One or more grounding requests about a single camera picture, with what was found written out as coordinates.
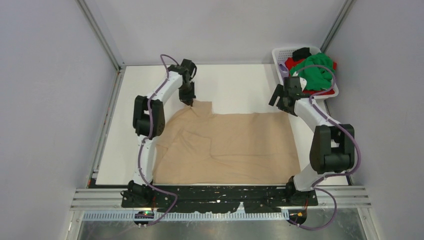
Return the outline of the beige t shirt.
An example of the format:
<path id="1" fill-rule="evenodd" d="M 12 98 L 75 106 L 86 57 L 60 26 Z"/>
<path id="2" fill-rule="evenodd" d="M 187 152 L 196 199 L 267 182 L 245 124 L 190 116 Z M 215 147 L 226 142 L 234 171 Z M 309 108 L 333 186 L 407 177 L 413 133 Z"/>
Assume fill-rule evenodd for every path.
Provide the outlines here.
<path id="1" fill-rule="evenodd" d="M 287 113 L 215 114 L 206 101 L 169 119 L 156 154 L 163 185 L 279 185 L 301 171 Z"/>

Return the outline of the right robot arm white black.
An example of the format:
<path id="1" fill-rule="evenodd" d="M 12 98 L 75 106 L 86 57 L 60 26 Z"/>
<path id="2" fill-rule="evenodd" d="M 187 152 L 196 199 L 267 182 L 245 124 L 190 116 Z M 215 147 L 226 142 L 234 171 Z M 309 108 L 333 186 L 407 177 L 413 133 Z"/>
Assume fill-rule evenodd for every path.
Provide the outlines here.
<path id="1" fill-rule="evenodd" d="M 285 77 L 269 101 L 270 106 L 302 119 L 313 132 L 309 164 L 285 185 L 285 198 L 291 205 L 299 205 L 324 179 L 350 175 L 361 163 L 353 126 L 328 115 L 303 91 L 305 85 L 299 76 Z"/>

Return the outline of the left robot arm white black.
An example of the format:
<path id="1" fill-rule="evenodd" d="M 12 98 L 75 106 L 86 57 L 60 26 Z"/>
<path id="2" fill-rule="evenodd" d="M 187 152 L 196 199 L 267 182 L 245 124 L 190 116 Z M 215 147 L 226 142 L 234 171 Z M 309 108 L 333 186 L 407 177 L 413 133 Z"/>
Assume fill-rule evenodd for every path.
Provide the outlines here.
<path id="1" fill-rule="evenodd" d="M 166 126 L 165 103 L 174 92 L 186 106 L 194 103 L 195 83 L 193 78 L 197 66 L 192 60 L 165 66 L 165 76 L 160 84 L 148 95 L 138 95 L 134 100 L 132 126 L 138 139 L 139 150 L 132 180 L 121 192 L 123 208 L 143 208 L 153 205 L 159 190 L 153 185 L 153 168 L 159 136 Z"/>

